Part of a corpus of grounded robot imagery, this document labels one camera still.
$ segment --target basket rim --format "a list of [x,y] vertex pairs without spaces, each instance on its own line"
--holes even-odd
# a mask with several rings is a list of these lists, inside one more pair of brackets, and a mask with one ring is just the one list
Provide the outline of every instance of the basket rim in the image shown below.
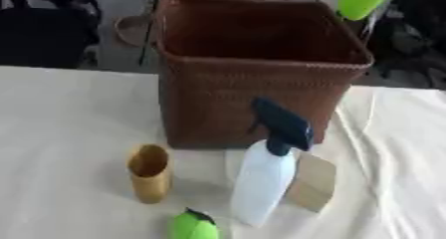
[[[359,39],[351,32],[351,30],[344,24],[340,18],[332,11],[332,9],[324,2],[320,0],[231,0],[237,1],[240,3],[249,3],[249,4],[283,4],[283,5],[296,5],[296,4],[314,4],[320,6],[325,12],[327,17],[330,18],[331,22],[336,25],[337,28],[341,30],[342,35],[346,35],[351,41],[352,45],[357,48],[361,55],[364,57],[365,63],[334,63],[334,62],[316,62],[316,61],[296,61],[296,60],[268,60],[268,59],[250,59],[250,58],[232,58],[232,57],[209,57],[209,56],[184,56],[184,55],[176,55],[174,53],[169,52],[163,42],[163,33],[164,33],[164,22],[165,18],[163,15],[163,11],[166,10],[169,6],[171,6],[171,1],[174,0],[161,0],[159,3],[159,8],[156,11],[155,19],[158,25],[158,34],[156,35],[156,46],[158,52],[160,52],[163,56],[167,57],[169,60],[174,60],[177,62],[199,62],[199,63],[211,63],[216,60],[224,60],[225,63],[234,63],[234,64],[243,64],[243,65],[275,65],[275,66],[296,66],[296,67],[306,67],[306,68],[320,68],[320,69],[332,69],[332,68],[344,68],[345,70],[361,70],[365,68],[369,68],[374,64],[374,57],[372,54],[365,48],[365,46],[359,41]],[[229,1],[229,0],[212,0],[212,1]]]

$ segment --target spray bottle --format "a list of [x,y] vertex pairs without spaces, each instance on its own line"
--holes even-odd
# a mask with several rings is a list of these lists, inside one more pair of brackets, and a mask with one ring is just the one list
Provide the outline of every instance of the spray bottle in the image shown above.
[[292,146],[309,150],[313,145],[310,124],[273,102],[256,98],[252,102],[256,123],[269,131],[268,139],[248,148],[231,199],[233,216],[252,226],[268,219],[287,191],[296,173]]

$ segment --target wicker basket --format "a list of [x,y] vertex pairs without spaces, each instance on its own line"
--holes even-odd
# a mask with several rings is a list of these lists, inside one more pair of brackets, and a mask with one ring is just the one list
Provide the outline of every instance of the wicker basket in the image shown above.
[[267,97],[309,120],[322,142],[337,102],[372,63],[317,1],[163,0],[160,105],[173,147],[245,147],[250,102]]

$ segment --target white tablecloth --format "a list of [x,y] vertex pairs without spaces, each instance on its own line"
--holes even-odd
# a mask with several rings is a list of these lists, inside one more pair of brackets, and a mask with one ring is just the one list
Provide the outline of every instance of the white tablecloth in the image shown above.
[[229,219],[240,151],[169,152],[173,190],[138,203],[125,171],[139,143],[165,145],[151,75],[0,68],[0,238],[166,238],[185,206],[222,238],[443,238],[446,96],[354,87],[313,154],[337,165],[319,214],[284,201],[253,229]]

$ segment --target gold cup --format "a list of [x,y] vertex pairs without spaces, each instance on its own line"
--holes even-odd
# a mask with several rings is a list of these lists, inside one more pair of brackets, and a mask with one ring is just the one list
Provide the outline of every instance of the gold cup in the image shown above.
[[160,202],[170,189],[169,157],[164,148],[142,145],[132,154],[127,164],[137,198],[143,203]]

